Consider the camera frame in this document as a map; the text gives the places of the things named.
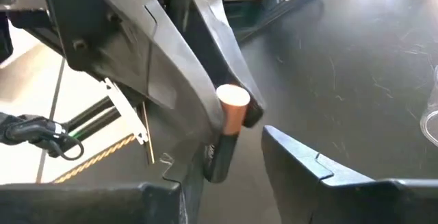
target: black cable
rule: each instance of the black cable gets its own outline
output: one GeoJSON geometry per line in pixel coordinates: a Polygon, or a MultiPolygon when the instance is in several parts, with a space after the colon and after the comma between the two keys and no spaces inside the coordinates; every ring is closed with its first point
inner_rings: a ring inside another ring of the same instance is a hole
{"type": "MultiPolygon", "coordinates": [[[[56,134],[56,133],[54,133],[54,132],[52,133],[52,135],[54,135],[54,136],[59,136],[59,134],[56,134]]],[[[76,138],[72,138],[72,137],[70,137],[70,136],[68,136],[68,135],[60,135],[60,136],[61,136],[61,137],[64,137],[64,142],[66,142],[66,140],[70,140],[70,141],[74,142],[77,146],[79,146],[79,149],[80,149],[79,154],[76,155],[75,157],[70,158],[70,157],[68,157],[64,152],[62,152],[60,146],[59,146],[55,141],[53,141],[53,140],[49,140],[49,143],[50,143],[50,145],[52,146],[52,149],[53,149],[54,151],[56,151],[56,153],[57,153],[58,155],[60,155],[60,157],[64,158],[65,160],[70,160],[70,161],[72,161],[72,160],[77,160],[77,159],[79,159],[79,158],[83,155],[83,153],[84,153],[84,151],[85,151],[85,148],[83,147],[82,143],[81,143],[79,140],[77,140],[76,138]]]]}

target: black rod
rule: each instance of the black rod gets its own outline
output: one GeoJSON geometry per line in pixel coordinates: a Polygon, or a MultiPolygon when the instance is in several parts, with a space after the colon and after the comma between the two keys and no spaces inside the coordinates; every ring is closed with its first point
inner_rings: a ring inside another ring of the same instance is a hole
{"type": "MultiPolygon", "coordinates": [[[[69,135],[76,138],[79,141],[84,141],[85,139],[91,137],[91,135],[98,132],[100,129],[104,128],[105,126],[109,125],[111,122],[115,121],[120,117],[120,113],[117,111],[116,108],[111,108],[100,116],[95,121],[92,121],[90,124],[87,124],[85,127],[82,127],[79,131],[70,133],[69,135]]],[[[66,143],[62,146],[61,150],[63,152],[68,151],[69,149],[73,148],[76,144],[73,142],[66,143]]],[[[58,157],[57,153],[50,153],[51,157],[56,158],[58,157]]]]}
{"type": "Polygon", "coordinates": [[[205,150],[204,176],[211,183],[223,182],[233,159],[235,145],[251,100],[249,93],[239,86],[224,84],[216,89],[225,114],[224,129],[219,141],[205,150]]]}
{"type": "Polygon", "coordinates": [[[71,119],[70,121],[65,122],[64,126],[69,130],[73,131],[74,129],[80,127],[96,115],[100,114],[102,111],[107,108],[112,107],[114,104],[112,103],[109,97],[105,97],[102,100],[96,102],[91,107],[84,110],[82,113],[78,114],[76,117],[71,119]]]}

